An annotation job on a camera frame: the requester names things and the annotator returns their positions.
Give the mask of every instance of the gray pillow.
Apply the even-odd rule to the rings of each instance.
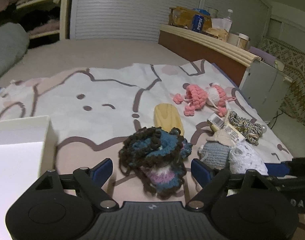
[[[0,27],[0,76],[26,53],[29,35],[19,24],[7,23]]]

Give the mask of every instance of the white crocheted item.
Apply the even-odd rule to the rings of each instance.
[[[230,171],[232,174],[245,174],[248,169],[255,169],[262,175],[268,175],[268,170],[251,144],[240,142],[229,153]]]
[[[209,106],[216,106],[220,100],[217,89],[215,87],[209,87],[206,88],[205,90],[208,93],[208,98],[206,100],[206,103]]]

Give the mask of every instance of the white lid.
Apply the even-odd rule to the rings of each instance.
[[[241,33],[240,33],[238,36],[239,36],[240,38],[244,39],[244,40],[247,40],[247,41],[249,40],[249,37],[248,37],[247,35],[245,35],[245,34],[241,34]]]

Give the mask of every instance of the gold rope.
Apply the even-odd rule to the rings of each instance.
[[[258,145],[258,139],[263,135],[262,126],[259,123],[251,123],[248,119],[239,117],[234,111],[229,113],[228,121],[247,141],[256,146]]]

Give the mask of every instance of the barcode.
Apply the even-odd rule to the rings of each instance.
[[[215,116],[212,120],[213,124],[217,125],[219,129],[221,129],[224,126],[224,121],[221,120],[219,117]]]
[[[232,140],[235,142],[239,141],[238,133],[235,132],[230,126],[226,126],[224,130],[232,137]]]

